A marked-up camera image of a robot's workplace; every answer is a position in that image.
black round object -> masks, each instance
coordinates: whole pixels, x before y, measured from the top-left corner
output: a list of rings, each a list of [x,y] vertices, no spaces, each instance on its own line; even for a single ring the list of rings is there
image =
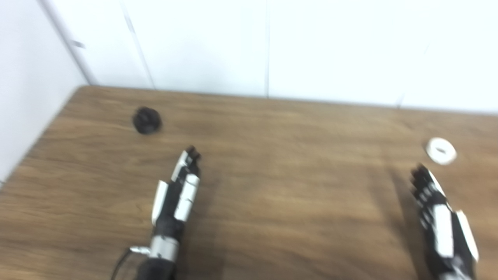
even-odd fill
[[[161,116],[152,108],[140,107],[133,116],[133,125],[139,133],[151,134],[161,127]]]

white wall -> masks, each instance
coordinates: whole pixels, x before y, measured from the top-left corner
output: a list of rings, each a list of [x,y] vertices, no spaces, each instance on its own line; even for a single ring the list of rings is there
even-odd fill
[[[154,88],[119,0],[44,1],[93,85]]]
[[[34,0],[0,1],[0,181],[86,84]]]
[[[270,1],[269,96],[395,106],[429,42],[405,3]]]
[[[124,0],[155,87],[265,96],[265,0]]]
[[[498,114],[498,2],[438,0],[402,108]]]

white ring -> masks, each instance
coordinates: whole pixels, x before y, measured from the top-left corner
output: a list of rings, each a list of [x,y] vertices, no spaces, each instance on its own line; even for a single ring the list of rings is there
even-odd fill
[[[439,137],[429,140],[426,147],[429,157],[437,164],[448,165],[457,158],[457,151],[451,143]]]

wooden table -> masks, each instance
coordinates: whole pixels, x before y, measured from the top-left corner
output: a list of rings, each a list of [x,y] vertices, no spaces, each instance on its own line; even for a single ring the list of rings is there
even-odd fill
[[[159,133],[135,132],[142,105]],[[456,147],[450,166],[425,154],[435,136]],[[429,279],[419,162],[465,210],[479,279],[498,275],[496,117],[84,87],[0,192],[0,278],[108,279],[124,248],[148,245],[157,181],[190,144],[202,177],[180,280]]]

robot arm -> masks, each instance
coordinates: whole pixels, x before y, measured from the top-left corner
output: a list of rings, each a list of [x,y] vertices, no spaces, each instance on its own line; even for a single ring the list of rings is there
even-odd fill
[[[152,209],[152,240],[148,259],[138,268],[136,280],[173,280],[181,238],[199,185],[199,153],[183,151],[169,183],[159,181]]]
[[[421,165],[412,175],[430,272],[439,280],[474,280],[479,253],[467,217],[462,211],[452,210],[427,168]]]

